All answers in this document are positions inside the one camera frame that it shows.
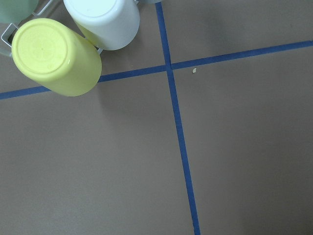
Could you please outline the white upside-down cup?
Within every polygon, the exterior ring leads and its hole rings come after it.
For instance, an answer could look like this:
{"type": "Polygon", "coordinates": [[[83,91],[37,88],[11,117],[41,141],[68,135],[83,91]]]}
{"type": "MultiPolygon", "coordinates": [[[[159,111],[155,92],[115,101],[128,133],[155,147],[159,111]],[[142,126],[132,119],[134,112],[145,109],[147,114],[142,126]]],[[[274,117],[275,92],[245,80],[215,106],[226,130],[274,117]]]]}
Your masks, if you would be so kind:
{"type": "Polygon", "coordinates": [[[64,5],[83,35],[98,48],[124,48],[139,30],[139,9],[133,0],[65,0],[64,5]]]}

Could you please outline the yellow upside-down cup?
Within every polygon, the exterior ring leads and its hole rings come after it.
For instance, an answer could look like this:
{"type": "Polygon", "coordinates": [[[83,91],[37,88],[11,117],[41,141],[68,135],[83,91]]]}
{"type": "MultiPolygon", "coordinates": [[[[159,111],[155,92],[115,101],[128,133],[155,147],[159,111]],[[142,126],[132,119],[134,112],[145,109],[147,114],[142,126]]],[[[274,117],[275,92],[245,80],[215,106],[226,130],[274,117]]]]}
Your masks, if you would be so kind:
{"type": "Polygon", "coordinates": [[[79,96],[97,84],[102,62],[87,39],[62,23],[46,18],[23,24],[12,41],[18,70],[63,96],[79,96]]]}

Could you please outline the green upside-down cup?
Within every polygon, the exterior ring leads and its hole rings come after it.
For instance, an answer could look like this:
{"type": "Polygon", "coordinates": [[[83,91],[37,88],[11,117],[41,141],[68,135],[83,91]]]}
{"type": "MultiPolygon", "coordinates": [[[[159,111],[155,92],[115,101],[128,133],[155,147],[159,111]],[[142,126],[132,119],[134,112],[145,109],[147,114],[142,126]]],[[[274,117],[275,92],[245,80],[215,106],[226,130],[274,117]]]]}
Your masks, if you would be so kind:
{"type": "Polygon", "coordinates": [[[19,23],[37,8],[38,0],[0,0],[0,22],[19,23]]]}

